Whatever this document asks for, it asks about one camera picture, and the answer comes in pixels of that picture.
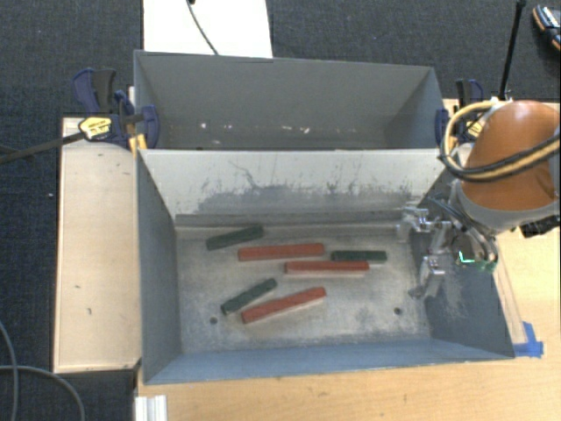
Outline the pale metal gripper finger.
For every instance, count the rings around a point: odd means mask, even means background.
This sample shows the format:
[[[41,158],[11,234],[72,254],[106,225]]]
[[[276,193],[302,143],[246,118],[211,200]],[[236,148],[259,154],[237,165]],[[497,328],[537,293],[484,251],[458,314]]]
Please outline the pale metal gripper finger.
[[[401,212],[400,223],[396,226],[398,240],[408,240],[411,232],[429,233],[437,228],[439,221],[430,217],[426,208],[406,206]]]
[[[417,285],[408,291],[414,299],[436,297],[446,276],[440,260],[433,256],[425,256],[418,273]]]

